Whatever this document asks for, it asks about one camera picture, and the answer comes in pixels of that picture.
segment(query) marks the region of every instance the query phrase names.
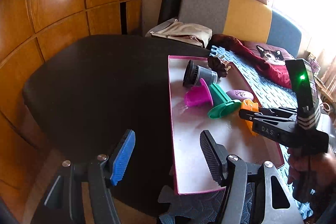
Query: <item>red blanket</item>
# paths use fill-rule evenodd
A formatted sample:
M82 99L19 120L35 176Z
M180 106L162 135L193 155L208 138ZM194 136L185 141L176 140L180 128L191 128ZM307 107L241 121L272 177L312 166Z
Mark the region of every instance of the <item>red blanket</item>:
M255 56L254 53L246 48L237 38L223 34L214 34L209 44L223 47L227 51L233 51L235 54L250 61L255 70L265 78L285 88L292 88L286 66L267 63L263 58Z

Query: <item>orange plastic object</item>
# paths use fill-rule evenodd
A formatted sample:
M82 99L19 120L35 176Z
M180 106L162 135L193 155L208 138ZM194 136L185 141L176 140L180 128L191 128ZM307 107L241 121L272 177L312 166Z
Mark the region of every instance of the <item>orange plastic object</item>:
M247 110L258 112L259 111L259 104L258 103L254 103L251 99L245 99L242 102L242 104L241 104L241 108L242 109L247 109ZM258 133L255 133L254 131L252 131L252 122L246 121L246 120L245 120L245 122L247 124L247 127L251 131L251 134L253 136L257 136Z

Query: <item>wooden floor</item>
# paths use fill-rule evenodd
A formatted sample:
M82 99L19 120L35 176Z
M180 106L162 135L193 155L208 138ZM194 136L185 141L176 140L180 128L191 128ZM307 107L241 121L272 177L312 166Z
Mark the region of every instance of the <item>wooden floor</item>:
M43 167L41 168L39 175L36 178L33 188L31 189L22 224L30 224L34 215L34 211L36 210L37 205L42 198L49 182L64 160L64 156L59 151L55 149L51 150L49 156L44 162ZM82 194L86 224L94 224L90 206L88 183L82 183ZM156 224L155 218L141 213L116 199L114 202L122 224Z

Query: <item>green spool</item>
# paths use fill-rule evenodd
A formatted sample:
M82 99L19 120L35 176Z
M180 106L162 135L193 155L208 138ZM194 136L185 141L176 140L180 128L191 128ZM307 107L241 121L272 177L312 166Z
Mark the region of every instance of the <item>green spool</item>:
M214 107L208 112L208 117L210 119L224 117L240 108L242 104L241 101L232 100L219 85L212 83L209 86L209 90L214 105Z

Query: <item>metal bolt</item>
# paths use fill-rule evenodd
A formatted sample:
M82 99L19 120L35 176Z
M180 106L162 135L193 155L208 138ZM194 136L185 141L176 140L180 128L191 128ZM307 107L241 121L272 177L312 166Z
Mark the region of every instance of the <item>metal bolt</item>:
M272 168L273 167L273 163L269 160L265 161L265 166L268 167L268 168Z
M69 167L70 164L71 164L71 161L69 161L69 160L65 160L65 161L62 162L63 167Z
M229 155L229 159L232 161L237 161L238 160L238 156L236 155Z
M100 160L100 161L103 161L103 160L106 160L107 159L107 156L105 154L100 154L97 156L97 160Z

